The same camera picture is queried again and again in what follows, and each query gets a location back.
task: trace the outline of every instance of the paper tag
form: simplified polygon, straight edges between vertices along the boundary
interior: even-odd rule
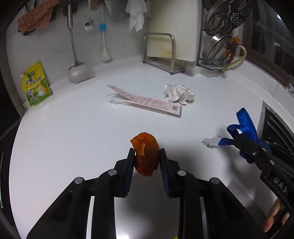
[[[135,94],[130,94],[113,85],[107,85],[107,87],[109,87],[110,89],[114,90],[115,92],[119,93],[120,95],[124,96],[125,98],[139,105],[147,106],[150,108],[154,108],[157,110],[161,110],[161,111],[179,115],[179,116],[181,115],[182,107],[180,105],[169,103],[162,100],[152,99],[152,98],[148,98],[144,96],[139,96]]]

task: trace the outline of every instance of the plastic bag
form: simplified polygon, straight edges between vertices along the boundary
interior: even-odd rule
[[[26,69],[21,86],[31,108],[34,108],[51,95],[43,68],[39,62]]]

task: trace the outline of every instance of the white cloth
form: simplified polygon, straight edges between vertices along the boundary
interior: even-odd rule
[[[146,3],[144,0],[128,0],[126,12],[130,14],[129,32],[135,27],[138,32],[143,28],[144,12],[147,12]]]
[[[186,100],[192,101],[194,99],[194,93],[190,91],[190,86],[167,84],[165,85],[164,94],[168,95],[169,102],[175,102],[179,100],[180,104],[187,104]]]

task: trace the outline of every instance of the barcode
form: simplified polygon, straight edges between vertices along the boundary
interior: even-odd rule
[[[172,108],[171,108],[171,110],[173,110],[173,111],[178,111],[178,107],[176,107],[176,106],[173,106]]]

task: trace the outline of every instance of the cutting board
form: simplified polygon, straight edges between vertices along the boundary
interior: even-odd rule
[[[176,40],[176,59],[196,60],[201,25],[200,0],[151,1],[148,32],[170,33]],[[168,36],[148,36],[147,56],[171,58]]]

